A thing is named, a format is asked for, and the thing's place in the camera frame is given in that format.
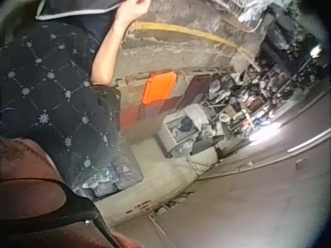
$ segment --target yellow stripe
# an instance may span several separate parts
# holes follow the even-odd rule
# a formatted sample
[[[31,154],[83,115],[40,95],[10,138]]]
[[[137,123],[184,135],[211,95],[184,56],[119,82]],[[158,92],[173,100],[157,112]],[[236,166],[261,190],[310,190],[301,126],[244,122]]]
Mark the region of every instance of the yellow stripe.
[[[230,40],[218,37],[216,35],[212,35],[200,30],[191,29],[183,26],[172,25],[167,23],[156,23],[156,22],[134,22],[131,26],[133,30],[164,30],[164,31],[171,31],[171,32],[178,32],[187,35],[198,36],[201,38],[205,38],[207,40],[211,40],[217,43],[228,45],[232,48],[235,48],[240,53],[245,53],[251,58],[255,58],[255,54],[249,50],[244,49],[243,47],[233,43]]]

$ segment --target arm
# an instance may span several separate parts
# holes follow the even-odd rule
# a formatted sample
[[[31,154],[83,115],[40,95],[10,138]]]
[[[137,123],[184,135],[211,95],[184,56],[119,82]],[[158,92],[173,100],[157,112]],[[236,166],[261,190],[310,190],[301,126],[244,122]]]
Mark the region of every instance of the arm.
[[[110,86],[116,57],[124,34],[130,24],[148,12],[151,0],[124,0],[119,6],[115,21],[93,61],[91,81],[93,84]]]
[[[125,34],[125,27],[114,22],[103,40],[93,61],[91,81],[93,84],[110,85],[112,82],[115,61],[119,46]]]

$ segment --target woman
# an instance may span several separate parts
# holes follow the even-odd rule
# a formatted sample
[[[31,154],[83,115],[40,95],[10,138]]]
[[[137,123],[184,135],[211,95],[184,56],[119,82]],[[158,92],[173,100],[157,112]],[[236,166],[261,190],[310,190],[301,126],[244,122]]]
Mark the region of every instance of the woman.
[[[35,23],[0,50],[0,182],[53,179],[73,189],[109,165],[119,133],[120,94],[110,87],[117,52],[129,25],[147,13],[150,3],[126,0],[117,12]],[[28,204],[39,193],[25,192],[15,206],[2,204],[0,216],[49,212],[56,203],[37,197]],[[122,247],[140,247],[113,235]],[[20,236],[6,245],[112,247],[82,223]]]
[[[37,22],[0,49],[0,137],[46,156],[72,189],[112,161],[121,98],[110,87],[115,60],[150,2]],[[10,173],[2,164],[2,178]]]

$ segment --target bright light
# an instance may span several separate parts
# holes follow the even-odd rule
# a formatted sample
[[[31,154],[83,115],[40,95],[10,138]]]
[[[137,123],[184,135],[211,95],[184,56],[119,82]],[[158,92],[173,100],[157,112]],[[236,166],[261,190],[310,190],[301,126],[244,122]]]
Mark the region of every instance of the bright light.
[[[317,45],[310,51],[310,56],[312,58],[317,58],[320,55],[321,51],[322,51],[322,46]]]
[[[275,136],[280,131],[280,126],[280,123],[275,122],[267,127],[263,127],[256,133],[252,134],[249,137],[249,140],[253,142],[252,145],[260,144],[261,142],[264,142],[265,140]]]

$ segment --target black patterned shirt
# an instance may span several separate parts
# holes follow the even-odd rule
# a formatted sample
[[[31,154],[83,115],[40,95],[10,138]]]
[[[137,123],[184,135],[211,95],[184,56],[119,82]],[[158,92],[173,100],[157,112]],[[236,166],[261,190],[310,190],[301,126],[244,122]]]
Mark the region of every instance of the black patterned shirt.
[[[38,143],[72,188],[110,166],[119,136],[121,95],[92,85],[95,52],[83,30],[57,22],[0,49],[0,136]]]

